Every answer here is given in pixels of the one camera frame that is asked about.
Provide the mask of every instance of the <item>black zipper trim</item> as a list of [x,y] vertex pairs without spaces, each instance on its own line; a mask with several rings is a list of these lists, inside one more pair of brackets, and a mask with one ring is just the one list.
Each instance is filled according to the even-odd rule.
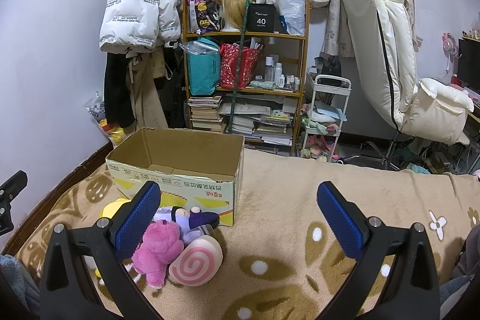
[[387,77],[388,77],[388,85],[390,87],[390,116],[392,117],[392,122],[393,125],[395,125],[395,128],[398,130],[398,125],[395,122],[395,118],[393,116],[393,111],[394,111],[394,94],[393,94],[393,81],[392,81],[392,74],[390,73],[390,65],[388,63],[388,57],[387,57],[387,48],[385,46],[385,38],[383,37],[383,30],[382,30],[382,24],[380,23],[380,16],[378,15],[377,12],[377,19],[378,19],[378,29],[380,30],[380,38],[382,39],[382,47],[383,47],[383,59],[385,60],[385,68],[387,71]]

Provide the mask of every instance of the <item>textured blue pad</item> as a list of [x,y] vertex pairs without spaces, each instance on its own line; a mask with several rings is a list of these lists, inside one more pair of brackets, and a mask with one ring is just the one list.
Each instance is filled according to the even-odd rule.
[[115,256],[130,259],[160,205],[160,187],[152,182],[115,235]]
[[317,204],[340,243],[345,256],[358,262],[363,256],[363,235],[324,183],[318,186]]

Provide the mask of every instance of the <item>white flower pattern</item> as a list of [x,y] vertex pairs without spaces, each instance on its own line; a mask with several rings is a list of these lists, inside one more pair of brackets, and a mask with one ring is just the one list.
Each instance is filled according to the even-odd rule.
[[439,218],[436,218],[432,211],[428,211],[428,212],[429,212],[430,218],[431,218],[431,223],[429,224],[429,227],[432,231],[437,231],[438,239],[440,241],[442,241],[443,240],[443,227],[445,226],[445,224],[447,224],[447,220],[443,216],[440,216]]

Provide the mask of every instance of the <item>bed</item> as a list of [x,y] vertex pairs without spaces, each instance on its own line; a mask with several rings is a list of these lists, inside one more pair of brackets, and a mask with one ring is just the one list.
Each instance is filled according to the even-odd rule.
[[[317,187],[326,180],[366,216],[378,216],[391,226],[423,223],[440,283],[448,280],[467,234],[480,223],[476,176],[390,172],[246,149],[236,222],[215,230],[224,261],[210,282],[183,287],[167,280],[157,290],[147,286],[128,260],[125,267],[166,319],[313,319],[354,265],[316,205]],[[59,198],[17,253],[18,259],[38,282],[54,225],[91,226],[103,207],[119,196],[102,165]],[[385,258],[362,310],[373,307],[392,260]],[[118,313],[93,271],[92,278],[105,307]]]

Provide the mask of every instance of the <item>jacket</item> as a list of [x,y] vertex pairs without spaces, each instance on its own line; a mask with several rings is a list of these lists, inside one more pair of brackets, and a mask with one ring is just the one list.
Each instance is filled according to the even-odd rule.
[[100,50],[124,53],[152,52],[180,37],[179,0],[107,0],[100,29]]

